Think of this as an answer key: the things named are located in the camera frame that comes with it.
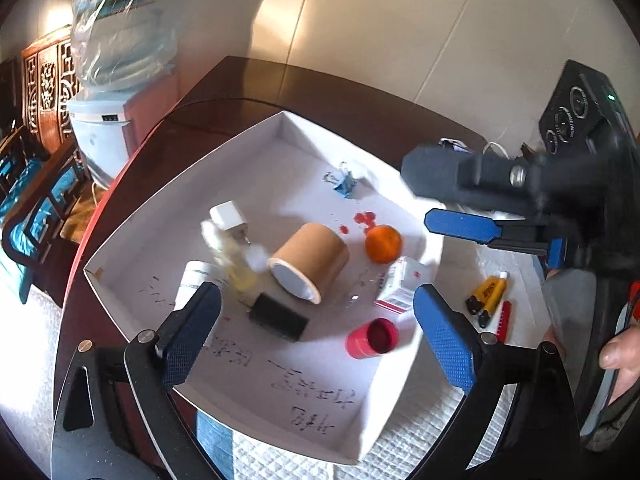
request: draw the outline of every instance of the red cap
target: red cap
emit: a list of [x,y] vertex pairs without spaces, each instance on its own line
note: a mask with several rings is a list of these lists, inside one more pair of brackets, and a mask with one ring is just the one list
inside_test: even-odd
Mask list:
[[631,308],[633,309],[632,316],[634,319],[640,319],[640,282],[633,282],[631,285],[631,291],[629,291],[629,301],[631,302]]
[[391,352],[398,344],[396,326],[383,317],[374,319],[347,336],[347,352],[355,359],[376,357]]

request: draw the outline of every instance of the blue cushion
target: blue cushion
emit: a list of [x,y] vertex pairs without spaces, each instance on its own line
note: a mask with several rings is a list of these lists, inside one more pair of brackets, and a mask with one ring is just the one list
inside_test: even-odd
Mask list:
[[[42,167],[43,162],[36,158],[28,161],[24,171],[11,188],[9,195],[7,195],[0,205],[0,222],[4,220],[4,216],[10,211],[15,203],[18,202],[21,193],[31,183]],[[53,187],[53,197],[59,202],[62,202],[64,192],[70,189],[73,184],[75,184],[76,180],[76,174],[73,169],[69,168],[66,170]],[[51,200],[47,198],[35,213],[35,218],[31,225],[31,234],[36,240],[40,239],[40,236],[44,231],[47,217],[53,214],[56,214],[55,209]],[[36,249],[23,232],[23,227],[27,221],[28,218],[22,224],[17,225],[13,229],[10,235],[11,244],[17,251],[20,251],[27,256],[33,256]],[[33,283],[33,271],[15,263],[11,258],[4,254],[4,251],[0,251],[0,283],[3,284],[5,288],[8,288],[16,294],[24,304],[27,302],[31,283]]]
[[6,156],[3,160],[0,160],[0,176],[7,176],[12,170],[15,164],[15,157]]
[[234,436],[233,432],[209,415],[198,410],[196,415],[196,436],[202,449],[209,455],[226,480],[234,477]]

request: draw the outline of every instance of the orange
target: orange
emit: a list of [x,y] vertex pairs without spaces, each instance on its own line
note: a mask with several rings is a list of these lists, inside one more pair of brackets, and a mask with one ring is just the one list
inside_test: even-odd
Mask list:
[[377,264],[390,264],[402,251],[402,236],[390,225],[377,225],[367,232],[364,248]]

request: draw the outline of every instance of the white tiled wall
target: white tiled wall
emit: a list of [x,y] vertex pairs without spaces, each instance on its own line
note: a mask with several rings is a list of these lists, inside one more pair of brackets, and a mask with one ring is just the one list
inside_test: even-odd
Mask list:
[[[415,101],[516,153],[571,57],[607,73],[640,128],[640,46],[611,0],[181,0],[186,93],[228,54],[305,66]],[[0,57],[70,20],[20,0]]]
[[417,102],[517,153],[568,58],[609,75],[640,128],[640,47],[612,0],[469,0]]
[[306,0],[289,62],[413,100],[465,0]]

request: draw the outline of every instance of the black sponge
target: black sponge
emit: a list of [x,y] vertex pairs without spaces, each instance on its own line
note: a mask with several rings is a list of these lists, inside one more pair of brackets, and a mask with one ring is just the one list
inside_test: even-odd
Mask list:
[[292,342],[300,340],[309,322],[306,317],[300,316],[265,294],[261,294],[255,300],[249,311],[249,320]]

